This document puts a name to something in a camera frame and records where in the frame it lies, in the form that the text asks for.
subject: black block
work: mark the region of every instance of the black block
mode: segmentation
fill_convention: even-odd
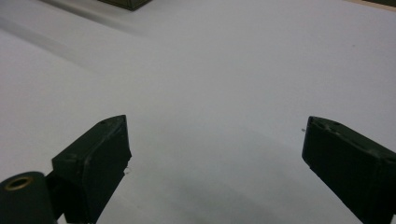
[[[145,5],[150,0],[99,0],[101,2],[109,3],[116,7],[123,7],[129,10],[137,10]]]
[[[95,223],[124,177],[131,159],[125,116],[105,119],[52,159],[49,184],[62,181],[69,223]]]
[[[343,124],[310,117],[303,159],[363,223],[391,222],[396,153]]]

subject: cylindrical hole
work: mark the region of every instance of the cylindrical hole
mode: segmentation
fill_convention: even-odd
[[[23,189],[24,187],[30,185],[32,183],[33,178],[30,176],[21,176],[18,178],[15,178],[6,185],[6,190],[17,190],[17,189]]]

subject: dark object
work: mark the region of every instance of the dark object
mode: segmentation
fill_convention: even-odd
[[[14,175],[0,184],[0,223],[53,224],[46,178],[39,172]]]
[[[363,0],[363,2],[377,3],[384,6],[396,7],[395,0]]]
[[[52,159],[44,177],[30,172],[1,183],[1,224],[96,223],[132,157],[125,116],[105,119]]]
[[[123,7],[134,11],[145,5],[150,0],[99,0],[99,1],[109,3],[116,7]]]
[[[338,122],[310,117],[303,159],[361,222],[391,222],[396,153]]]

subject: white surface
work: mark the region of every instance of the white surface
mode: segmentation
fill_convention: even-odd
[[[396,148],[396,13],[59,3],[73,10],[0,3],[0,179],[47,174],[94,123],[126,114],[132,172],[98,223],[359,223],[304,164],[301,129],[315,115]]]

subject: white table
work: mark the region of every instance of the white table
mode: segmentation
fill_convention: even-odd
[[[47,174],[94,123],[125,114],[131,173],[98,223],[360,223],[303,162],[302,129],[315,115],[396,148],[396,13],[57,1],[0,3],[1,180]]]

